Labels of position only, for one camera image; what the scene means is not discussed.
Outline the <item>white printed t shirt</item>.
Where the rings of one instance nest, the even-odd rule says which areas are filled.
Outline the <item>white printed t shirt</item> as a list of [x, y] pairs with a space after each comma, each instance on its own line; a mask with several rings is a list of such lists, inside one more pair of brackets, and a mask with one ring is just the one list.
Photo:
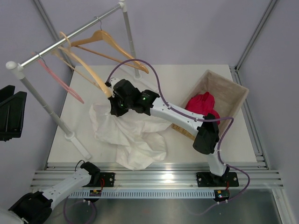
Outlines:
[[116, 162], [130, 170], [142, 170], [167, 156], [165, 131], [170, 122], [129, 111], [121, 117], [110, 113], [110, 106], [91, 105], [89, 110], [96, 140], [116, 147]]

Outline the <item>wooden hanger with metal hook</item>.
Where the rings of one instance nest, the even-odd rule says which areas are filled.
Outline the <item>wooden hanger with metal hook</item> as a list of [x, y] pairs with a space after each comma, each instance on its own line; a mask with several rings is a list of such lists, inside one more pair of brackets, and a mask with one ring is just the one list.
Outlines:
[[116, 64], [136, 56], [128, 21], [106, 18], [71, 40], [71, 48], [91, 65]]

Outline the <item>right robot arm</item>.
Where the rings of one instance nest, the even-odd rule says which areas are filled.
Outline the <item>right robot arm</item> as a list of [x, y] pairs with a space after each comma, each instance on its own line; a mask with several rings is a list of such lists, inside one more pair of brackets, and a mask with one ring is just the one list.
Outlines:
[[195, 137], [192, 147], [206, 155], [209, 165], [207, 179], [215, 186], [226, 184], [229, 167], [219, 159], [219, 128], [214, 115], [194, 114], [166, 102], [161, 95], [151, 90], [139, 91], [126, 79], [113, 78], [106, 82], [106, 86], [113, 92], [109, 98], [112, 115], [120, 117], [133, 110], [139, 114], [164, 119], [185, 129]]

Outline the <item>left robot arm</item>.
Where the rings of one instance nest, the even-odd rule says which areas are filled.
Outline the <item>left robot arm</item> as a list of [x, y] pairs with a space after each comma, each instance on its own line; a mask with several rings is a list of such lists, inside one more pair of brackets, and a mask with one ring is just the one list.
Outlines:
[[[0, 139], [19, 138], [22, 133], [26, 92], [15, 92], [8, 85], [0, 90]], [[74, 174], [44, 191], [27, 193], [8, 210], [0, 211], [2, 224], [43, 224], [54, 208], [72, 192], [100, 182], [100, 169], [91, 162], [84, 162]]]

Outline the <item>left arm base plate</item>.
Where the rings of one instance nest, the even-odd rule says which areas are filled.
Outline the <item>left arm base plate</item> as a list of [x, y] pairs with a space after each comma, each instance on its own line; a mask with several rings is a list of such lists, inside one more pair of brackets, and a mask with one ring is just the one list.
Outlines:
[[88, 184], [83, 187], [107, 187], [111, 188], [114, 186], [115, 173], [113, 172], [100, 172], [96, 175], [92, 175], [91, 180]]

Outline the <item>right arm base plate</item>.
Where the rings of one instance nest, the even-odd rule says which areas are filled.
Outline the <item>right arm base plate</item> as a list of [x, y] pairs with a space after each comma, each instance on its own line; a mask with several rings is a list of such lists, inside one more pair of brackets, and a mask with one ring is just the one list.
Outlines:
[[210, 172], [198, 172], [196, 174], [198, 187], [239, 187], [236, 172], [229, 172], [222, 176], [214, 175]]

